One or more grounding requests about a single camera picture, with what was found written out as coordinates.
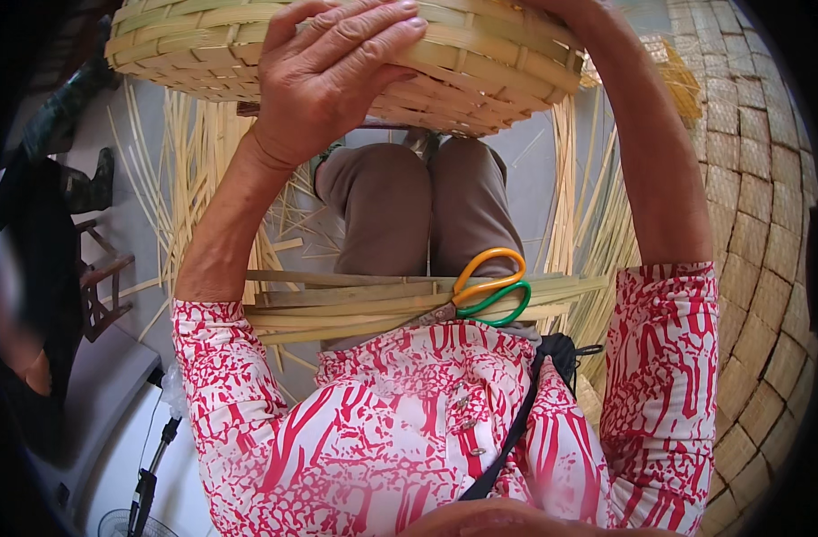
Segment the black strap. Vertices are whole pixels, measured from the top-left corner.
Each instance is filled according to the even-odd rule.
[[[571,392],[575,392],[575,369],[576,357],[585,356],[587,354],[596,354],[603,349],[602,345],[591,345],[576,349],[573,345],[573,340],[563,335],[562,333],[554,333],[551,336],[543,336],[543,343],[537,348],[537,354],[531,362],[531,387],[528,388],[525,399],[519,407],[519,412],[516,413],[513,424],[510,426],[507,438],[504,439],[504,445],[501,446],[501,453],[489,465],[483,475],[481,475],[462,496],[463,500],[479,500],[484,499],[489,495],[492,486],[496,483],[501,469],[507,461],[508,455],[519,442],[519,439],[525,434],[525,429],[528,423],[528,414],[531,413],[531,407],[534,405],[534,400],[537,399],[537,381],[540,376],[540,366],[547,356],[552,357],[552,363],[555,364],[555,369],[561,375],[561,378],[567,383]]]

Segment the patterned sleeve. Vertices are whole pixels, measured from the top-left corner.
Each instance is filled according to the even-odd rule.
[[[237,455],[253,441],[256,430],[287,412],[266,365],[265,349],[244,318],[241,303],[174,300],[172,321],[201,463]],[[210,494],[210,480],[202,478]]]
[[[713,471],[713,263],[618,273],[600,440],[620,526],[698,529]]]

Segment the scissors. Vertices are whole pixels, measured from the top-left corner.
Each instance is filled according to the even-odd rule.
[[[471,274],[474,273],[475,269],[477,269],[479,265],[484,261],[487,261],[495,257],[511,258],[512,260],[516,261],[516,263],[519,265],[519,270],[515,274],[512,274],[511,276],[466,287],[466,282],[468,281],[468,278],[471,276]],[[522,255],[520,255],[519,252],[515,252],[510,248],[503,247],[490,248],[489,250],[480,252],[478,255],[474,257],[473,260],[471,260],[470,263],[466,265],[466,268],[463,269],[463,272],[459,274],[457,281],[454,282],[454,297],[451,298],[451,301],[449,303],[445,304],[444,306],[436,307],[436,309],[427,312],[424,315],[415,317],[414,319],[403,324],[402,326],[426,327],[429,325],[434,325],[439,322],[444,322],[446,320],[468,319],[482,322],[493,328],[503,327],[507,324],[510,324],[517,317],[519,317],[520,314],[528,306],[528,302],[531,300],[531,285],[528,282],[522,280],[522,276],[524,275],[525,260],[522,259]],[[498,302],[504,295],[508,295],[517,289],[522,289],[524,291],[524,294],[522,295],[522,302],[503,319],[480,320],[474,319],[472,317],[472,315],[475,315],[478,312],[488,308],[492,304]],[[494,290],[495,292],[492,295],[483,299],[480,303],[474,306],[459,307],[460,304],[462,304],[472,296],[491,290]]]

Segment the cable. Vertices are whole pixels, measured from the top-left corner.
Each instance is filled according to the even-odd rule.
[[[158,410],[158,403],[161,402],[161,395],[158,395],[157,400],[155,401],[155,406],[152,409],[152,416],[149,418],[149,429],[146,430],[146,438],[143,439],[143,449],[141,449],[141,459],[140,462],[137,464],[137,471],[139,472],[140,469],[143,467],[143,455],[146,453],[146,444],[149,443],[149,434],[152,433],[152,422],[155,420],[155,411]]]

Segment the brown pants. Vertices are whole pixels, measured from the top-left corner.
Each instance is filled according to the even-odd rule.
[[[451,138],[428,166],[402,145],[336,149],[318,170],[317,194],[346,222],[340,274],[458,276],[480,252],[508,247],[524,254],[508,212],[507,167],[474,139]],[[481,264],[474,276],[504,277],[508,258]],[[502,328],[538,344],[533,323]],[[330,341],[349,349],[377,334]]]

